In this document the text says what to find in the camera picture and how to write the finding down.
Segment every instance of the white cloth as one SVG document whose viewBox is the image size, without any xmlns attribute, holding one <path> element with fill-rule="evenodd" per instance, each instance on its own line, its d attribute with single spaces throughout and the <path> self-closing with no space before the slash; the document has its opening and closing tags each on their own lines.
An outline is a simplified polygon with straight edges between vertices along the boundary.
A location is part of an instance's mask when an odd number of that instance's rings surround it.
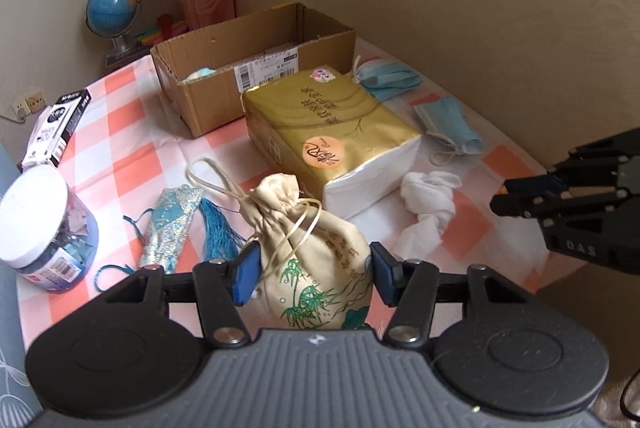
<svg viewBox="0 0 640 428">
<path fill-rule="evenodd" d="M 409 172 L 404 176 L 400 195 L 406 208 L 418 215 L 418 223 L 400 235 L 395 249 L 399 257 L 426 261 L 442 243 L 444 230 L 456 216 L 453 188 L 460 186 L 460 177 L 449 172 Z"/>
</svg>

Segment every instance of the open cardboard box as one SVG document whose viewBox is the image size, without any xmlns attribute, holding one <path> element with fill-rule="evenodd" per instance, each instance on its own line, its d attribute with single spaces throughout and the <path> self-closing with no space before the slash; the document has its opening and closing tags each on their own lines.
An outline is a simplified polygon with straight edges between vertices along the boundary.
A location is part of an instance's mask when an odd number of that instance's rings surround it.
<svg viewBox="0 0 640 428">
<path fill-rule="evenodd" d="M 296 71 L 330 65 L 344 74 L 351 69 L 355 39 L 354 29 L 292 3 L 181 34 L 153 46 L 151 57 L 162 90 L 197 137 L 244 114 L 238 77 L 243 61 L 295 50 Z M 203 67 L 216 73 L 181 82 Z"/>
</svg>

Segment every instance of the barcode label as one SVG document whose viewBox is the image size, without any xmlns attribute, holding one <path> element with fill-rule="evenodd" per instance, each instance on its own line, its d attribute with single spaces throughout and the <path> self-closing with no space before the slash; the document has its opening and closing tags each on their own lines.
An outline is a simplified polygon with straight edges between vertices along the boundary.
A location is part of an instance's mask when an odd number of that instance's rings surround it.
<svg viewBox="0 0 640 428">
<path fill-rule="evenodd" d="M 249 66 L 242 65 L 239 68 L 240 71 L 240 84 L 242 85 L 242 90 L 246 90 L 251 87 L 251 78 L 249 78 Z"/>
<path fill-rule="evenodd" d="M 284 76 L 298 72 L 298 48 L 268 54 L 252 62 L 234 67 L 238 90 L 242 93 Z"/>
<path fill-rule="evenodd" d="M 76 279 L 80 273 L 80 268 L 69 264 L 64 258 L 60 257 L 53 263 L 50 268 L 51 271 L 56 272 L 60 277 L 64 278 L 68 282 L 72 282 Z"/>
<path fill-rule="evenodd" d="M 76 261 L 64 249 L 58 248 L 49 262 L 33 273 L 23 273 L 22 275 L 47 291 L 66 291 L 69 284 L 78 278 L 83 271 L 84 265 Z"/>
<path fill-rule="evenodd" d="M 53 154 L 52 157 L 60 162 L 60 159 L 62 159 L 62 154 L 64 153 L 66 148 L 66 141 L 62 138 L 59 139 L 58 144 L 56 145 L 56 148 L 53 149 Z"/>
</svg>

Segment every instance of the plastic jar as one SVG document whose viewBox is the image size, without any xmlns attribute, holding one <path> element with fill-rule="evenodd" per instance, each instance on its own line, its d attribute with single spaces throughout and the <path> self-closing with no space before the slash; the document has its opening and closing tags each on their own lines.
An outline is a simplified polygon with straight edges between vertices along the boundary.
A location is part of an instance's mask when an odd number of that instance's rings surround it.
<svg viewBox="0 0 640 428">
<path fill-rule="evenodd" d="M 27 170 L 0 200 L 0 261 L 50 293 L 76 286 L 97 247 L 94 216 L 52 166 Z"/>
</svg>

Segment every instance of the cable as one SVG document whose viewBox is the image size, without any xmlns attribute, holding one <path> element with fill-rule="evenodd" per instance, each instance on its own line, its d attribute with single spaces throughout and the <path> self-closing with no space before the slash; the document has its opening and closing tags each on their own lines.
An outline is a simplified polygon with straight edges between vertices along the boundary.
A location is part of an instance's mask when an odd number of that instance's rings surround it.
<svg viewBox="0 0 640 428">
<path fill-rule="evenodd" d="M 11 121 L 13 123 L 25 123 L 26 122 L 26 119 L 24 119 L 24 118 L 22 120 L 20 120 L 20 119 L 10 118 L 9 116 L 4 116 L 3 114 L 0 114 L 0 118 L 4 118 L 7 121 Z"/>
<path fill-rule="evenodd" d="M 638 368 L 638 370 L 636 370 L 636 373 L 631 376 L 631 379 L 626 382 L 625 388 L 623 389 L 622 394 L 620 394 L 620 411 L 622 412 L 622 415 L 627 419 L 631 419 L 632 421 L 636 422 L 640 422 L 640 416 L 629 410 L 628 406 L 626 405 L 626 394 L 628 394 L 631 385 L 638 376 L 640 376 L 640 368 Z"/>
</svg>

